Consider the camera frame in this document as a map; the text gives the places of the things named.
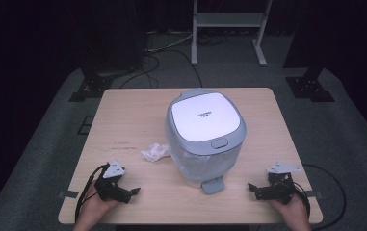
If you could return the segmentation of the person's right hand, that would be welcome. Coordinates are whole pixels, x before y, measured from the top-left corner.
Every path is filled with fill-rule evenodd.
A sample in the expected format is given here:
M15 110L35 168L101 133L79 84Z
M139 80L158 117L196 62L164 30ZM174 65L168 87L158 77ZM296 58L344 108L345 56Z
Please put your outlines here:
M293 195L286 205L276 200L269 200L268 203L279 212L291 231L312 231L306 207L299 196Z

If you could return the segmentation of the clear plastic bin liner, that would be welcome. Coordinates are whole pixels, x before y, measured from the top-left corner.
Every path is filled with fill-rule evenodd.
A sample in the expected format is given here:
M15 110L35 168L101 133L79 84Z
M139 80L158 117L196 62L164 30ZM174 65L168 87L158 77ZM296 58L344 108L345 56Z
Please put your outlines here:
M190 151L182 146L182 140L168 135L168 145L171 158L186 183L194 188L200 188L203 183L225 176L235 165L242 144L234 144L225 138L206 141L205 147L201 142L189 142Z

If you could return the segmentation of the dark floor socket plate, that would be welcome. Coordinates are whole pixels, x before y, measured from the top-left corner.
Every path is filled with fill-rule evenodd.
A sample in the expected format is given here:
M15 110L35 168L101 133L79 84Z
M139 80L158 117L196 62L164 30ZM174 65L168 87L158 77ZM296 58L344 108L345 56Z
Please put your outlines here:
M82 124L80 125L77 134L78 135L87 135L91 128L92 128L92 124L93 124L93 120L94 120L94 116L93 115L86 115L84 117L84 120L82 122Z

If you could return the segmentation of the person's left hand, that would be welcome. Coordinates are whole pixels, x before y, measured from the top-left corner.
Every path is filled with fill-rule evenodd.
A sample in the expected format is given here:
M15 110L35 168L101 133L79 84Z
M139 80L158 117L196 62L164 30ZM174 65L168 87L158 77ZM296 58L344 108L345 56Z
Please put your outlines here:
M72 231L91 231L107 213L118 206L115 200L103 201L94 185L87 190L86 198Z

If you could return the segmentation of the white paper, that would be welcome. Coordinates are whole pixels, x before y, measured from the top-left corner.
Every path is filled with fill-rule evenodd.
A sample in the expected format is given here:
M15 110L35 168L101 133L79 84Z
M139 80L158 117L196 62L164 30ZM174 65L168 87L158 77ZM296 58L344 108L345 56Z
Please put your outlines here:
M170 149L167 144L154 143L141 154L150 162L157 162L170 156Z

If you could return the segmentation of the light blue rice cooker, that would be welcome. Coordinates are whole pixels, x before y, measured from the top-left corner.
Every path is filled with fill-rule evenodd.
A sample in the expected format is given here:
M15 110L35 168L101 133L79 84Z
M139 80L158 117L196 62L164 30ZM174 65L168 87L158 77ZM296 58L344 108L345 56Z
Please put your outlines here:
M168 135L182 140L182 146L195 151L189 142L201 142L225 138L234 144L243 144L247 126L234 103L215 90L186 90L168 106L165 120ZM214 194L224 189L224 176L205 182L200 187L206 194Z

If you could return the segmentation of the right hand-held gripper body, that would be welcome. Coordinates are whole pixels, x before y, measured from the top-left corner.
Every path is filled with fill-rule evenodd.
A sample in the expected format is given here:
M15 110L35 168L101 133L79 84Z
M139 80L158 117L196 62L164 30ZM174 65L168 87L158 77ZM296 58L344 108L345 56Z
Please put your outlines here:
M300 172L301 167L277 161L267 168L269 187L269 199L278 200L286 205L295 191L292 172Z

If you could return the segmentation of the black stand base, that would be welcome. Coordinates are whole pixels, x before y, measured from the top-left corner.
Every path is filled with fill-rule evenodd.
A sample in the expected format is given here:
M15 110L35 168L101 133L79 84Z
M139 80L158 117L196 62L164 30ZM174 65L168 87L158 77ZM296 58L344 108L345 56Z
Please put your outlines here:
M320 66L309 67L303 76L286 77L288 86L296 98L310 99L312 102L333 102L331 94L319 82L323 69Z
M69 102L83 102L88 98L101 98L104 91L108 90L113 79L98 75L93 68L82 67L81 73L84 79L76 92L74 92Z

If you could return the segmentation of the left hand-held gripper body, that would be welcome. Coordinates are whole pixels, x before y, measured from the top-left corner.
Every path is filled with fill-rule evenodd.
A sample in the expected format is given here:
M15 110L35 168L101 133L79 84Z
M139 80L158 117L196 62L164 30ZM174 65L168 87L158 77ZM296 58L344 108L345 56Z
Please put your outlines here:
M120 199L122 195L129 194L132 197L130 191L118 185L118 181L121 179L124 172L124 168L117 160L114 160L112 163L108 163L103 168L103 171L94 184L98 195L102 200L115 200L122 202Z

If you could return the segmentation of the white metal stand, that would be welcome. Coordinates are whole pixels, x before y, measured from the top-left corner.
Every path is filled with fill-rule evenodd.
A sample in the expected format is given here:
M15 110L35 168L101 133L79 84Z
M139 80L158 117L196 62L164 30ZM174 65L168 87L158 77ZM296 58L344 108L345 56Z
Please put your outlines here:
M197 31L200 28L257 28L258 37L252 42L258 62L266 66L265 55L261 48L262 38L268 22L274 0L267 0L265 10L261 13L199 13L197 0L193 2L191 64L198 64Z

